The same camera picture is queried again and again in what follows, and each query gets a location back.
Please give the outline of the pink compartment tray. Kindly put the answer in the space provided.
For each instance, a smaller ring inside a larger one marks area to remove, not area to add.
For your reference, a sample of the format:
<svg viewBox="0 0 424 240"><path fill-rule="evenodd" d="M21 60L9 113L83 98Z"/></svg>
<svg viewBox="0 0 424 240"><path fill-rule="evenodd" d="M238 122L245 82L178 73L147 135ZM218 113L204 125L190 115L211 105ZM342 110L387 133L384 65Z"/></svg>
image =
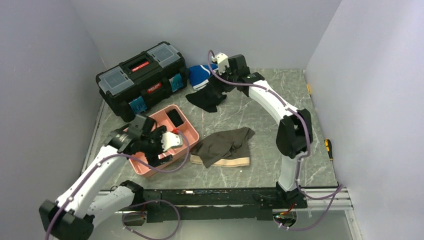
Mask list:
<svg viewBox="0 0 424 240"><path fill-rule="evenodd" d="M167 112L169 112L172 109L177 109L181 118L184 121L184 123L177 128L175 128L175 126L172 124L171 120L167 116ZM149 117L156 120L158 123L158 126L166 126L169 132L173 132L176 129L181 131L183 135L187 138L189 143L189 145L184 144L180 148L172 148L172 149L169 149L167 152L162 153L164 156L172 155L173 160L158 166L157 167L158 169L162 170L165 167L169 166L170 164L174 163L176 160L180 158L185 158L187 151L191 150L191 148L194 147L200 139L199 133L196 131L196 129L193 127L193 125L190 123L190 121L185 116L185 114L181 111L181 109L175 104L168 105L165 108L150 114Z"/></svg>

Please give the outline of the olive underwear with beige waistband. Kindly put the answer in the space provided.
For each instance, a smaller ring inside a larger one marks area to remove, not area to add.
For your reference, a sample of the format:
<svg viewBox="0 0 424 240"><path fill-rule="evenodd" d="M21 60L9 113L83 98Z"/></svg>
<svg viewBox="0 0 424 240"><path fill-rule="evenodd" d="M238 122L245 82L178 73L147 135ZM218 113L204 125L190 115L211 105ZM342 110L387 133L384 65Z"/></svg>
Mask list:
<svg viewBox="0 0 424 240"><path fill-rule="evenodd" d="M249 140L254 135L255 132L249 127L214 132L191 149L190 162L205 168L249 166Z"/></svg>

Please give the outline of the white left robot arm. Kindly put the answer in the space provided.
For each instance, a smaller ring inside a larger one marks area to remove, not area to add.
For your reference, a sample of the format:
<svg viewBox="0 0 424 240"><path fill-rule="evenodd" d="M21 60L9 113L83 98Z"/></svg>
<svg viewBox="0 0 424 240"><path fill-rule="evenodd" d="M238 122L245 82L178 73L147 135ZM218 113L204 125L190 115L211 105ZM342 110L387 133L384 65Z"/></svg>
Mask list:
<svg viewBox="0 0 424 240"><path fill-rule="evenodd" d="M94 228L115 212L129 208L137 210L152 200L139 184L126 180L99 200L96 196L113 173L128 160L134 160L151 170L161 172L159 156L170 149L185 147L184 134L145 115L135 119L108 135L96 158L56 200L45 200L39 214L45 239L87 240Z"/></svg>

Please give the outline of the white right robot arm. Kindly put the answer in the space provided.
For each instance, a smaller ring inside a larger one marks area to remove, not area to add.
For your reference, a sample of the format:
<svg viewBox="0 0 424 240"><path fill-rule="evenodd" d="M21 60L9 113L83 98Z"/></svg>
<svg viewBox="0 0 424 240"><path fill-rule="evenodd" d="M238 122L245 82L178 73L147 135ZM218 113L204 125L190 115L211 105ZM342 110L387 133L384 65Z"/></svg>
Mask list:
<svg viewBox="0 0 424 240"><path fill-rule="evenodd" d="M275 144L282 154L282 164L275 200L280 207L289 207L300 196L300 166L313 142L310 112L288 103L260 73L251 72L242 54L213 54L210 62L217 65L215 77L219 81L256 101L278 124Z"/></svg>

